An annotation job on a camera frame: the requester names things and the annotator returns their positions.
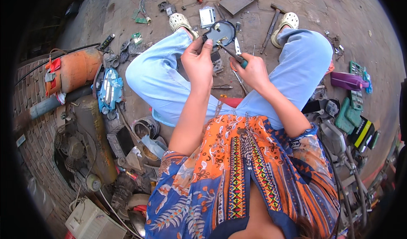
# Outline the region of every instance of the right hand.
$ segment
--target right hand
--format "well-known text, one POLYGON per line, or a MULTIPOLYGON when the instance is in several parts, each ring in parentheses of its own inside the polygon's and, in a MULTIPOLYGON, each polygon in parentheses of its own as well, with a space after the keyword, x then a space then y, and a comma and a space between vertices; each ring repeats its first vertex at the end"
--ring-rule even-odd
POLYGON ((237 73, 239 73, 246 84, 255 90, 270 84, 266 64, 262 58, 252 56, 248 53, 242 53, 240 56, 248 62, 245 69, 240 66, 235 58, 230 57, 229 61, 231 61, 233 67, 237 70, 237 73))

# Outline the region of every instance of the utility knife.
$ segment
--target utility knife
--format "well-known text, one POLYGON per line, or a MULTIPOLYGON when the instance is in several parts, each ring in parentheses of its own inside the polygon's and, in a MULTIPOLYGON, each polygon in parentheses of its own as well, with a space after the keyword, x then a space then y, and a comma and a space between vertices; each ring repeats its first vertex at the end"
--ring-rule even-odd
POLYGON ((236 49, 237 56, 242 54, 242 52, 240 52, 240 46, 239 46, 239 42, 237 41, 237 38, 234 39, 234 48, 236 49))

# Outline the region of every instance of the hammer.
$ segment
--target hammer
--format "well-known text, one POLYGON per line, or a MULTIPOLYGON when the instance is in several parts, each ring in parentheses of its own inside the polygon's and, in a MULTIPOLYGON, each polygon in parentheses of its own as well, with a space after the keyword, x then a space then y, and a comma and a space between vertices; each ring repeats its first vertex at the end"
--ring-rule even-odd
POLYGON ((274 29, 274 26, 276 25, 278 15, 280 14, 280 12, 283 13, 283 14, 287 13, 287 11, 283 10, 281 6, 278 6, 278 5, 274 4, 274 3, 271 4, 271 7, 274 8, 276 10, 276 12, 274 14, 272 24, 270 25, 270 28, 269 28, 269 31, 267 33, 266 39, 264 40, 263 46, 260 49, 261 54, 264 53, 264 49, 266 48, 267 43, 269 42, 269 39, 272 36, 273 29, 274 29))

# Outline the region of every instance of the forearm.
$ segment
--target forearm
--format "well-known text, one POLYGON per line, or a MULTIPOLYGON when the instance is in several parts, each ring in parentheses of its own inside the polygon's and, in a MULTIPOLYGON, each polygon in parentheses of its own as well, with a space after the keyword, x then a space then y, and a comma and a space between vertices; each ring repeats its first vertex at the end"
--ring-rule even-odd
POLYGON ((209 97, 210 88, 191 89, 168 146, 171 151, 191 155, 201 144, 209 97))
POLYGON ((272 83, 259 87, 257 92, 272 105, 289 137, 297 137, 312 128, 302 112, 272 83))

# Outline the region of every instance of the light blue jeans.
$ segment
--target light blue jeans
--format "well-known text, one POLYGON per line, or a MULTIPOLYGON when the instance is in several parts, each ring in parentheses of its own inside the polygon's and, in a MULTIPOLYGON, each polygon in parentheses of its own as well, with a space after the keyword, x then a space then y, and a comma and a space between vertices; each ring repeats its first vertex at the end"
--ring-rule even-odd
MULTIPOLYGON (((328 70, 333 54, 331 44, 320 33, 305 29, 285 28, 277 40, 283 48, 280 65, 269 75, 270 82, 302 110, 328 70)), ((174 125, 191 90, 190 82, 176 70, 177 58, 191 42, 186 31, 178 29, 140 54, 126 70, 130 88, 174 125)), ((211 95, 206 121, 215 117, 217 105, 218 99, 211 95)), ((283 128, 273 107, 255 90, 237 108, 224 104, 219 114, 244 116, 246 112, 250 116, 267 116, 275 130, 283 128)))

